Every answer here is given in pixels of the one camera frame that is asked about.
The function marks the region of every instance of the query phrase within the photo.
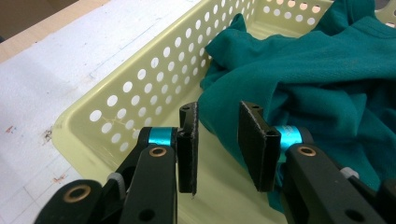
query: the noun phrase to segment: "yellow-green basket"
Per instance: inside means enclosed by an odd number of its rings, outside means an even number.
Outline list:
[[[106,182],[144,126],[177,126],[178,108],[196,101],[210,59],[204,47],[242,13],[258,38],[310,31],[329,0],[203,0],[70,106],[53,127],[53,144],[85,178]],[[396,23],[396,1],[377,11]],[[250,178],[200,128],[198,193],[179,195],[179,223],[286,223]]]

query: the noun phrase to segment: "stain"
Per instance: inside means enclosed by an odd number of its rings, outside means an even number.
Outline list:
[[[44,131],[43,138],[44,138],[44,144],[43,144],[44,146],[52,139],[52,126],[46,131]]]
[[[58,178],[54,177],[52,178],[52,182],[53,183],[57,183],[57,184],[61,184],[61,182],[66,178],[66,175],[63,174],[61,176],[59,176]]]
[[[9,126],[9,128],[6,129],[6,133],[14,133],[14,131],[17,130],[17,127],[14,126]]]

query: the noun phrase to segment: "teal fabric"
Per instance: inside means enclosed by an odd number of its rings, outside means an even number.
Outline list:
[[[337,0],[299,38],[259,40],[244,19],[206,47],[200,120],[246,168],[237,143],[241,100],[264,108],[270,125],[304,126],[338,163],[378,189],[396,177],[396,30],[378,21],[372,0]],[[282,211],[277,190],[270,204]]]

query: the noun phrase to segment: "plastic basket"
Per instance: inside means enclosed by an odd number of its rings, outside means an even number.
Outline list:
[[[204,47],[236,13],[258,38],[299,36],[331,3],[203,0],[64,111],[53,127],[54,145],[85,178],[105,183],[134,148],[142,127],[178,125],[178,108],[201,93],[199,82],[210,64]],[[391,1],[377,17],[394,27],[395,8]],[[200,128],[198,172],[195,200],[179,195],[180,223],[286,222],[269,212],[265,195],[205,128]]]

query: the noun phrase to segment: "crumpled cloth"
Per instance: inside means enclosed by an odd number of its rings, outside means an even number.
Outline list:
[[[206,51],[212,62],[200,120],[245,168],[237,143],[242,100],[262,106],[270,125],[306,127],[374,190],[396,176],[396,29],[375,17],[374,1],[337,0],[299,38],[256,39],[236,15]],[[281,185],[268,195],[279,211]]]

